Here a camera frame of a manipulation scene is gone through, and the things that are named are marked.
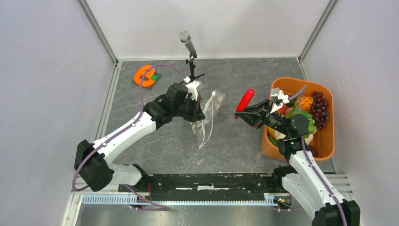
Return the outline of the clear dotted zip top bag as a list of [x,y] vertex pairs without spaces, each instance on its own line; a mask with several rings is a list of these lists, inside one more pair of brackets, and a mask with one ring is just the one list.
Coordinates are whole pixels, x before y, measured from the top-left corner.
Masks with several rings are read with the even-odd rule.
[[215,117],[217,116],[226,94],[218,90],[212,92],[209,100],[201,107],[205,119],[191,123],[191,129],[198,138],[198,148],[201,149],[210,140],[213,133]]

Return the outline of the red chili pepper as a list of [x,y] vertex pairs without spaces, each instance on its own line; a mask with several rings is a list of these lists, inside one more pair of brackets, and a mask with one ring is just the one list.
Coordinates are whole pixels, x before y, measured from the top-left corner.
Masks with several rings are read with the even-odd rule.
[[245,111],[246,107],[249,105],[249,103],[251,102],[254,95],[255,95],[255,90],[248,89],[247,92],[241,98],[241,100],[236,108],[236,113]]

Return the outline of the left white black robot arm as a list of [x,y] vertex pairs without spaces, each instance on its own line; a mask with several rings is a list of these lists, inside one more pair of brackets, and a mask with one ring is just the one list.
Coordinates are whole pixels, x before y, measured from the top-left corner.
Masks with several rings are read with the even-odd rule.
[[148,186],[148,179],[134,165],[117,165],[113,161],[123,151],[144,136],[180,117],[188,122],[205,119],[201,109],[199,90],[201,82],[192,81],[186,85],[174,83],[164,95],[146,103],[131,120],[106,135],[88,142],[86,139],[77,145],[72,180],[76,187],[76,177],[80,176],[93,192],[98,192],[109,184],[128,184],[135,191],[142,192]]

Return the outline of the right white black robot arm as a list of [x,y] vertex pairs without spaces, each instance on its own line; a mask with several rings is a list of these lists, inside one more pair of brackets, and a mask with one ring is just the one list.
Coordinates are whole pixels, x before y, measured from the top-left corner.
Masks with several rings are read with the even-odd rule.
[[297,113],[286,118],[273,110],[283,102],[269,99],[249,105],[250,100],[242,98],[237,106],[235,118],[241,118],[254,128],[270,126],[285,137],[278,140],[278,149],[289,166],[276,168],[272,187],[277,192],[288,191],[308,214],[313,226],[358,226],[360,207],[348,201],[332,185],[314,160],[304,141],[309,133],[309,119]]

